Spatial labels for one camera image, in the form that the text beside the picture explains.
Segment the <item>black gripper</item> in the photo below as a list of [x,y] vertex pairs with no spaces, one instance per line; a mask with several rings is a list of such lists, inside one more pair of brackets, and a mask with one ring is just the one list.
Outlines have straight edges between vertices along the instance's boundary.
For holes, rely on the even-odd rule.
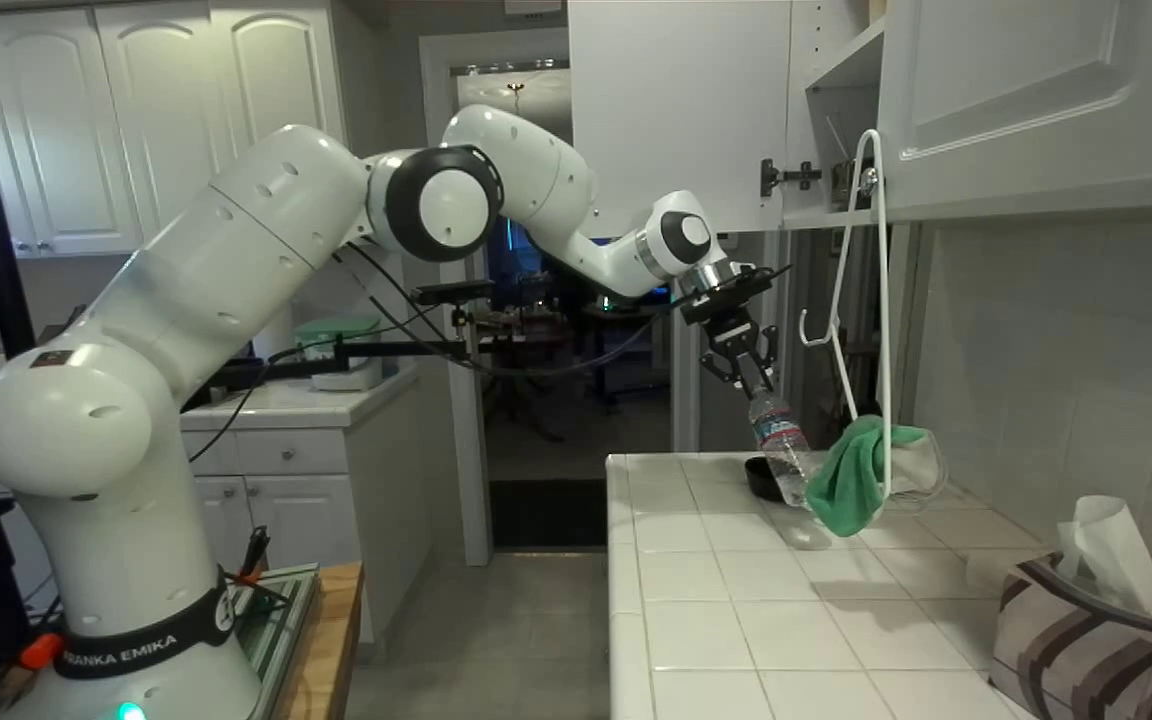
[[681,316],[733,359],[733,383],[746,397],[778,397],[778,333],[749,313],[778,281],[778,269],[752,261],[707,261],[681,278]]

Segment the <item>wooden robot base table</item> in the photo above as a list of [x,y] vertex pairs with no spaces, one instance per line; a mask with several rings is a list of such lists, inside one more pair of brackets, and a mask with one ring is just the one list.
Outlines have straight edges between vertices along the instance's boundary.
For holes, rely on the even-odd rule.
[[343,720],[359,564],[291,564],[235,583],[230,639],[150,644],[128,676],[40,634],[0,667],[0,720]]

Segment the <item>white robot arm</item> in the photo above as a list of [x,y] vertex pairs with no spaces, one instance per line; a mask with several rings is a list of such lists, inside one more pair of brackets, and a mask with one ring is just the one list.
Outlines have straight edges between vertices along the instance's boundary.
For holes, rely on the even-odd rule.
[[738,383],[768,367],[749,301],[772,273],[667,191],[617,239],[590,232],[594,169],[558,134],[461,107],[437,143],[359,156],[283,125],[213,177],[54,342],[0,363],[0,486],[65,604],[62,653],[0,720],[257,720],[247,604],[203,533],[183,407],[341,254],[461,261],[519,223],[550,261],[638,301],[674,286]]

